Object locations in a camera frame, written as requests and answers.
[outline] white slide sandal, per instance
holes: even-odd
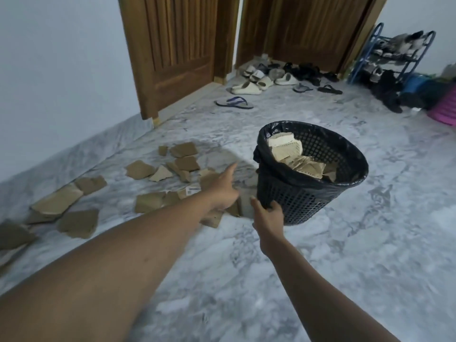
[[[240,88],[231,89],[233,95],[259,95],[262,91],[251,81],[246,81]]]
[[[265,91],[268,88],[270,88],[274,83],[272,82],[271,78],[268,76],[264,76],[259,80],[257,83],[257,86],[260,88],[260,90]]]
[[[247,67],[247,68],[245,69],[245,71],[242,73],[242,75],[243,75],[244,77],[248,78],[248,77],[251,76],[252,73],[255,72],[256,70],[257,70],[257,69],[256,69],[254,66],[250,65],[249,67]]]
[[[291,73],[287,73],[283,76],[283,78],[276,79],[274,83],[277,85],[295,85],[299,83],[299,80],[297,80]]]
[[[250,76],[250,81],[252,82],[257,82],[259,81],[260,79],[262,79],[263,77],[265,76],[265,74],[260,71],[260,70],[256,70],[251,76]]]

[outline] blue shoe rack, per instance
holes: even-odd
[[[358,77],[358,75],[359,75],[360,71],[362,70],[362,68],[364,67],[364,65],[369,62],[369,58],[371,56],[377,56],[375,53],[373,53],[375,44],[379,40],[389,41],[391,39],[391,37],[382,36],[382,31],[383,31],[384,25],[385,25],[384,23],[380,23],[373,30],[369,40],[367,41],[363,50],[361,51],[361,55],[358,58],[358,60],[356,61],[355,66],[354,66],[350,76],[348,77],[349,84],[353,84],[356,82],[356,78]],[[403,83],[406,83],[407,80],[411,77],[411,75],[415,72],[416,68],[418,67],[419,63],[423,59],[424,55],[426,55],[427,51],[429,50],[430,46],[434,42],[435,38],[436,38],[436,32],[431,31],[427,34],[423,48],[415,50],[410,59],[401,59],[401,60],[389,59],[389,61],[387,61],[383,64],[390,64],[390,63],[395,63],[395,62],[404,63],[404,67],[402,68],[402,71],[395,71],[395,73],[399,74],[397,78],[400,81],[402,81]],[[377,58],[386,60],[386,58],[380,57],[380,56],[377,56]]]

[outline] wooden door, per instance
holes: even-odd
[[[119,0],[143,118],[213,81],[218,0]]]
[[[372,0],[283,0],[276,60],[338,71]]]
[[[244,0],[236,67],[263,54],[271,7],[274,0]]]

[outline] marble floor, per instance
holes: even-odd
[[[256,107],[217,107],[221,86],[162,126],[93,168],[104,189],[71,210],[100,209],[96,234],[133,218],[135,196],[176,190],[177,177],[134,181],[124,166],[134,160],[159,165],[170,159],[158,145],[194,141],[200,166],[222,170],[239,161],[236,185],[255,192],[252,159],[259,129],[276,120],[298,120],[332,129],[366,155],[370,174],[288,239],[335,287],[403,342],[453,341],[456,336],[456,135],[423,114],[393,114],[367,90],[345,83],[332,96],[297,94],[273,86],[248,97]],[[140,314],[129,341],[308,341],[271,262],[261,253],[244,218],[225,215],[218,229],[202,227]],[[83,241],[35,229],[40,240],[0,277],[5,292]]]

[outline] sticker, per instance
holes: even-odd
[[[201,187],[199,186],[187,186],[185,188],[186,195],[193,195],[195,193],[198,193],[199,191],[201,191]]]

